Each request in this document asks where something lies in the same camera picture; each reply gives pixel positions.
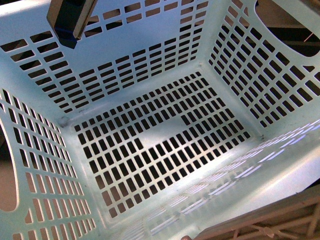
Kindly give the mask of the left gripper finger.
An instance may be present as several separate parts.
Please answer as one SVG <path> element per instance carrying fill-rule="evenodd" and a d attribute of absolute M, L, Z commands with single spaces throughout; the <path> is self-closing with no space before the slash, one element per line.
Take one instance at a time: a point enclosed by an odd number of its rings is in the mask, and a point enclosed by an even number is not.
<path fill-rule="evenodd" d="M 70 49 L 76 47 L 96 4 L 96 0 L 52 0 L 50 2 L 46 18 L 63 46 Z"/>

